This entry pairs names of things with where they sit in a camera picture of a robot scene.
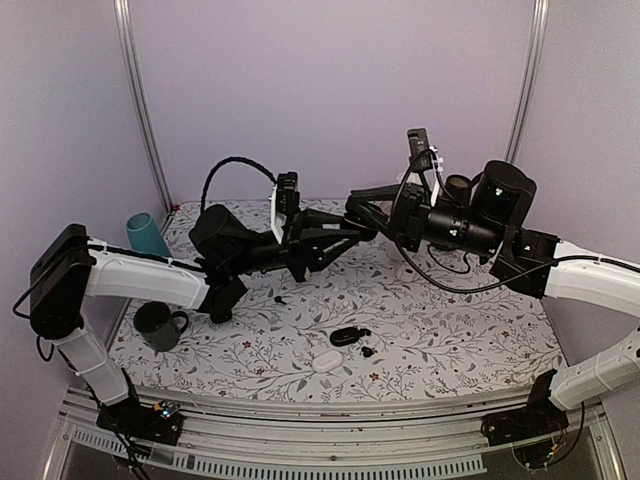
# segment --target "mug handle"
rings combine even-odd
[[[184,325],[178,329],[178,333],[182,335],[189,327],[189,315],[184,313],[182,310],[176,310],[171,314],[171,319],[174,320],[176,318],[184,318]]]

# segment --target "white oval object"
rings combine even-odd
[[[420,278],[420,274],[416,272],[412,266],[402,262],[396,267],[396,278],[401,282],[415,282]]]
[[[311,366],[318,373],[327,373],[342,365],[343,360],[344,358],[339,351],[329,350],[314,358]]]

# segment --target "dark gray mug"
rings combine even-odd
[[[178,318],[185,320],[182,327],[178,327]],[[149,302],[135,313],[133,326],[151,349],[168,352],[178,344],[180,335],[187,330],[189,316],[180,310],[171,313],[166,303]]]

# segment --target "metal frame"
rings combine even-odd
[[[533,95],[533,87],[537,75],[537,69],[542,54],[542,45],[548,13],[548,0],[536,0],[534,14],[529,37],[529,48],[526,59],[526,66],[523,76],[520,98],[514,118],[514,124],[509,138],[509,144],[505,155],[505,160],[511,164],[516,162],[516,157],[520,148],[527,114]],[[169,192],[167,179],[164,175],[162,164],[159,158],[158,149],[151,126],[151,119],[144,95],[143,82],[140,74],[139,63],[135,50],[133,26],[131,22],[128,0],[114,0],[116,21],[120,42],[127,69],[129,83],[136,106],[138,121],[140,124],[143,140],[147,150],[149,164],[151,167],[154,182],[156,184],[159,197],[163,207],[167,212],[171,212],[173,200]],[[173,217],[169,215],[162,231],[165,231]],[[113,328],[109,331],[107,345],[109,345],[117,332],[117,329],[124,317],[128,306],[125,302],[118,311]],[[141,400],[144,403],[152,404],[158,400],[158,391],[154,389],[139,387]],[[367,435],[363,440],[366,444],[374,448],[371,443],[372,431],[377,431],[383,438],[392,437],[394,429],[402,430],[402,438],[406,438],[409,432],[413,432],[416,437],[413,439],[408,453],[399,455],[398,452],[389,452],[389,456],[380,457],[380,453],[374,458],[367,460],[360,458],[355,464],[381,461],[389,465],[406,464],[412,462],[424,462],[445,460],[447,458],[460,457],[471,454],[481,454],[493,449],[486,445],[486,439],[479,434],[480,418],[487,411],[497,411],[509,409],[522,405],[526,400],[528,389],[519,388],[509,391],[497,391],[486,394],[468,395],[459,398],[435,399],[427,401],[409,402],[388,402],[385,404],[273,404],[272,402],[226,400],[213,397],[191,395],[183,392],[162,391],[164,399],[179,401],[184,405],[184,413],[187,416],[186,435],[184,442],[176,447],[174,452],[165,452],[171,455],[199,456],[209,459],[220,459],[226,461],[255,462],[255,451],[250,450],[246,458],[238,450],[238,442],[255,442],[256,435],[260,429],[274,426],[283,429],[285,434],[280,434],[274,440],[276,442],[289,442],[288,449],[282,449],[277,461],[282,462],[287,458],[292,464],[304,466],[317,463],[321,458],[321,452],[316,452],[316,447],[310,452],[305,452],[302,458],[296,459],[295,438],[299,435],[310,435],[310,438],[318,440],[319,434],[323,432],[322,426],[335,429],[336,435],[331,436],[331,443],[336,444],[342,437],[346,440],[344,448],[338,454],[345,454],[357,450],[349,450],[348,444],[352,437],[351,432],[365,430]],[[60,412],[58,423],[54,432],[54,442],[51,454],[48,457],[44,478],[53,480],[60,478],[63,470],[64,460],[68,454],[70,443],[74,441],[74,434],[78,428],[96,430],[95,405],[82,388],[71,387]],[[578,423],[578,413],[570,414],[571,424]],[[241,429],[247,432],[245,439],[236,439],[229,444],[229,437],[225,436],[230,422],[234,423],[234,429]],[[596,454],[600,462],[604,478],[621,480],[624,479],[622,463],[618,450],[612,436],[611,428],[606,421],[604,410],[600,404],[591,405],[587,409],[587,424]],[[162,450],[171,450],[171,447],[159,447]],[[510,448],[509,445],[498,448]],[[273,464],[273,457],[264,456],[259,461],[265,465]],[[330,468],[331,463],[324,464],[323,468]]]
[[[138,55],[136,53],[133,36],[129,0],[114,0],[114,6],[116,11],[118,34],[120,35],[120,46],[122,48],[122,55],[124,57],[125,67],[129,77],[129,86],[131,87],[131,93],[136,107],[142,139],[147,150],[151,174],[153,175],[153,180],[158,190],[158,195],[165,213],[169,213],[173,207],[173,199],[171,198],[169,183],[167,182],[167,178],[162,168],[162,163],[160,162],[160,155],[158,153],[156,139],[151,126],[151,117],[149,115],[147,100],[144,94],[140,65],[138,63]]]
[[[509,144],[504,155],[505,162],[515,165],[520,144],[522,143],[522,135],[529,113],[531,98],[533,97],[533,87],[538,75],[538,65],[542,56],[542,46],[544,43],[544,33],[547,27],[547,14],[549,11],[549,0],[536,0],[533,9],[533,19],[531,21],[531,33],[529,34],[529,50],[527,52],[527,61],[522,78],[522,88],[520,90],[520,99],[516,109],[516,116],[511,128],[511,136]]]
[[[152,404],[158,400],[157,394],[157,391],[142,389],[141,401]],[[445,464],[452,468],[452,465],[481,458],[482,454],[548,438],[541,436],[513,445],[489,447],[480,434],[482,416],[512,408],[514,401],[489,401],[486,395],[457,399],[454,406],[413,402],[410,411],[371,405],[365,415],[356,412],[357,408],[338,414],[333,413],[333,405],[297,405],[292,409],[286,404],[280,405],[281,411],[275,415],[274,406],[266,408],[268,402],[200,399],[199,404],[183,403],[185,431],[178,446],[154,445],[147,463],[201,475],[217,473],[213,476],[228,479],[247,478],[240,469],[249,468],[271,472],[273,478],[276,470],[308,472],[307,478],[311,479],[321,478],[319,472],[326,474],[325,478],[342,478],[342,472],[347,473],[347,477],[348,472],[352,472],[351,478],[356,479],[364,479],[366,472],[371,472],[371,478],[383,478],[384,471],[395,471],[397,478],[402,478],[400,472],[407,471],[410,478],[419,468]],[[95,403],[88,392],[71,388],[60,411],[61,427],[45,480],[60,478],[72,441],[122,455],[115,437],[95,426],[96,416]],[[580,412],[569,412],[569,419],[570,430],[575,430],[580,423]],[[587,407],[585,430],[593,437],[603,478],[623,480],[620,458],[600,403]]]
[[[160,155],[158,153],[158,147],[151,125],[151,116],[149,114],[144,94],[142,75],[140,73],[140,65],[134,41],[129,0],[114,0],[114,6],[116,23],[118,25],[118,33],[120,36],[120,45],[122,47],[122,55],[129,77],[129,84],[134,104],[136,106],[138,123],[140,125],[142,137],[147,150],[151,173],[153,175],[160,200],[165,211],[168,213],[171,211],[174,203],[169,190],[169,183],[160,161]],[[509,136],[507,151],[505,152],[505,161],[511,164],[516,163],[522,142],[522,136],[524,134],[529,106],[533,96],[533,88],[538,74],[538,65],[540,64],[540,58],[542,56],[548,11],[549,0],[535,0],[520,98],[518,100],[516,115],[511,128],[511,134]]]

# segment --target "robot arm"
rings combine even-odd
[[[638,273],[603,263],[602,255],[571,243],[558,243],[556,257],[570,255],[594,257],[595,260],[573,260],[553,267],[546,296],[581,300],[640,317]],[[627,265],[640,270],[639,265]],[[569,410],[639,375],[640,327],[594,357],[558,371],[551,381],[549,399],[559,409]]]
[[[126,372],[85,325],[80,314],[85,295],[164,301],[207,312],[221,323],[247,291],[240,275],[287,268],[296,281],[304,281],[378,232],[414,252],[427,240],[474,253],[481,263],[493,258],[491,274],[525,295],[577,299],[640,316],[640,266],[522,228],[536,185],[520,170],[491,161],[473,180],[453,175],[445,184],[426,131],[409,133],[412,163],[402,184],[352,192],[344,217],[300,210],[293,172],[278,177],[272,231],[247,229],[222,205],[207,208],[189,233],[202,256],[195,264],[111,247],[87,237],[80,225],[67,227],[32,269],[30,321],[93,389],[107,418],[101,426],[175,444],[182,419],[140,405]],[[424,178],[429,169],[442,192],[437,198],[426,184],[405,185],[410,173]],[[392,214],[378,201],[393,201]],[[469,293],[423,276],[452,293]],[[488,415],[483,432],[493,445],[564,428],[566,410],[639,374],[640,330],[578,365],[540,375],[527,405]]]

